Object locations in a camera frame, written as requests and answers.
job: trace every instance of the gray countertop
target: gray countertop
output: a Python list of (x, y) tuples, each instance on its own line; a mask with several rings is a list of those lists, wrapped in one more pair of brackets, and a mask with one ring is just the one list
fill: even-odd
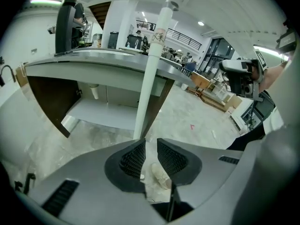
[[(43, 63), (52, 63), (52, 62), (56, 63), (56, 62), (70, 61), (70, 62), (98, 63), (101, 65), (111, 65), (111, 66), (123, 67), (127, 69), (145, 72), (147, 60), (148, 60), (148, 56), (142, 54), (122, 55), (122, 54), (103, 53), (97, 51), (81, 52), (77, 50), (76, 52), (71, 52), (66, 55), (57, 56), (57, 57), (54, 57), (53, 55), (49, 55), (43, 60), (26, 64), (26, 66), (34, 66)], [(162, 60), (159, 60), (158, 62), (156, 75), (184, 83), (191, 87), (195, 86), (189, 77), (185, 76), (176, 68), (174, 68), (173, 66), (169, 65), (168, 63)]]

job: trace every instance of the white pole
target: white pole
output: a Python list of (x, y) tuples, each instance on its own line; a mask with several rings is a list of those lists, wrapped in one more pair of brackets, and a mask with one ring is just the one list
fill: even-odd
[(158, 67), (161, 52), (164, 47), (165, 37), (168, 31), (169, 22), (172, 18), (173, 11), (178, 11), (178, 4), (167, 0), (158, 16), (158, 21), (152, 36), (150, 49), (148, 53), (148, 61), (142, 83), (142, 90), (135, 119), (135, 132), (133, 139), (139, 139), (142, 133), (142, 127), (148, 107), (148, 102)]

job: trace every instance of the black top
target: black top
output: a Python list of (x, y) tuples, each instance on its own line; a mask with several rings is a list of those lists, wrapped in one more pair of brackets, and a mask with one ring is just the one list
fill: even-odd
[[(75, 19), (82, 18), (83, 17), (83, 5), (81, 3), (76, 3), (74, 8), (76, 9), (74, 18)], [(83, 36), (83, 33), (79, 29), (72, 28), (72, 45), (71, 45), (72, 49), (79, 46), (78, 41), (79, 41), (79, 38), (81, 38), (82, 36)]]
[(82, 18), (83, 17), (83, 5), (81, 3), (77, 3), (74, 8), (76, 9), (74, 18)]

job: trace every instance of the black railing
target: black railing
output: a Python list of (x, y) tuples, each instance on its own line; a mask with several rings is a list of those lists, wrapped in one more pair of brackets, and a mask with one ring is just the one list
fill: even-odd
[[(151, 23), (151, 22), (136, 21), (136, 26), (137, 26), (137, 28), (154, 31), (156, 24)], [(173, 29), (168, 29), (167, 37), (177, 39), (187, 45), (190, 45), (191, 47), (193, 47), (197, 50), (199, 50), (199, 48), (202, 45), (201, 43), (197, 42), (196, 40), (193, 40), (192, 38), (178, 32), (178, 31), (175, 31)]]
[(190, 70), (185, 69), (184, 67), (177, 67), (177, 70), (182, 72), (184, 75), (190, 77), (192, 72)]

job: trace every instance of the window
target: window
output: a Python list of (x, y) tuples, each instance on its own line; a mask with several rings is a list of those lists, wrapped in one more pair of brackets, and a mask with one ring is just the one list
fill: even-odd
[(209, 47), (207, 53), (214, 53), (214, 50), (215, 50), (218, 42), (219, 42), (219, 39), (212, 40), (211, 43), (210, 43), (210, 47)]
[(230, 48), (231, 48), (230, 44), (224, 38), (222, 38), (217, 46), (217, 50), (215, 54), (226, 56)]
[(229, 50), (227, 52), (227, 56), (229, 59), (231, 59), (233, 57), (233, 53), (234, 53), (233, 47), (229, 46)]

